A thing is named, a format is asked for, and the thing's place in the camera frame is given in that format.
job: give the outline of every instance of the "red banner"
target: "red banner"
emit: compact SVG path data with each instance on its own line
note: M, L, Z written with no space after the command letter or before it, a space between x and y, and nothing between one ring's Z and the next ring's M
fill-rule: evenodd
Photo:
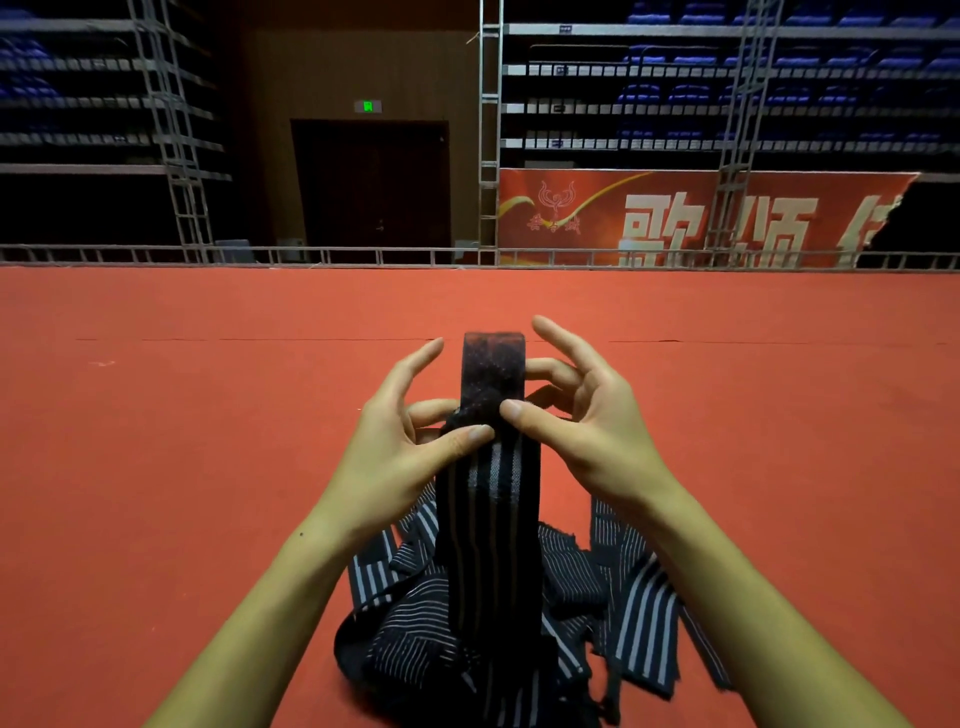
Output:
M916 179L913 172L754 172L735 226L732 264L850 267ZM594 254L597 265L689 264L675 252L704 248L716 184L715 171L503 169L499 247L623 251ZM557 264L583 265L587 258L554 254ZM518 262L532 265L547 260L547 254L517 254Z

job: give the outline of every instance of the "red carpet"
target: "red carpet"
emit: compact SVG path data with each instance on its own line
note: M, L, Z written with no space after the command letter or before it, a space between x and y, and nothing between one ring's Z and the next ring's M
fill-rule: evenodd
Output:
M535 312L633 383L667 462L817 628L918 726L953 722L960 277L3 269L0 724L142 721L391 364L445 336L413 395L456 396L464 331L532 335ZM555 456L543 478L541 517L585 545L588 497ZM333 661L348 607L344 580L281 728L378 724ZM748 725L680 650L673 702L625 686L624 725Z

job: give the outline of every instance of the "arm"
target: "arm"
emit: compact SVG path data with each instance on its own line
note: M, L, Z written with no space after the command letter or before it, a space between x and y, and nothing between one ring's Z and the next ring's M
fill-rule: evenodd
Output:
M434 473L492 439L486 425L441 438L423 429L456 409L456 400L403 403L413 377L442 349L438 339L393 368L364 406L320 501L148 728L269 726L348 560L413 506Z
M534 329L574 366L529 359L527 378L550 383L531 403L505 401L501 414L554 449L588 491L650 540L757 725L909 726L677 482L623 377L587 342L548 319L535 318ZM554 417L548 406L571 419Z

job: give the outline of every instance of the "forearm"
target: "forearm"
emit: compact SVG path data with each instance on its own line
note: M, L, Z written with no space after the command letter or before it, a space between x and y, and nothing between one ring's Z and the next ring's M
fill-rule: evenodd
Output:
M311 514L146 725L269 726L343 572L344 547Z
M624 518L655 545L677 592L761 728L907 721L749 562L682 487Z

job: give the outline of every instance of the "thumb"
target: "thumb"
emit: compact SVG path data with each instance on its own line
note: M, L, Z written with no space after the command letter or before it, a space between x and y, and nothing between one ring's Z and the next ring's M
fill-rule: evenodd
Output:
M460 427L447 432L432 443L417 447L422 454L423 466L429 470L429 478L443 470L450 463L471 454L482 445L493 439L493 428L489 425L473 425Z
M500 404L500 416L527 437L556 452L564 451L564 441L569 437L570 428L576 426L528 401L504 400Z

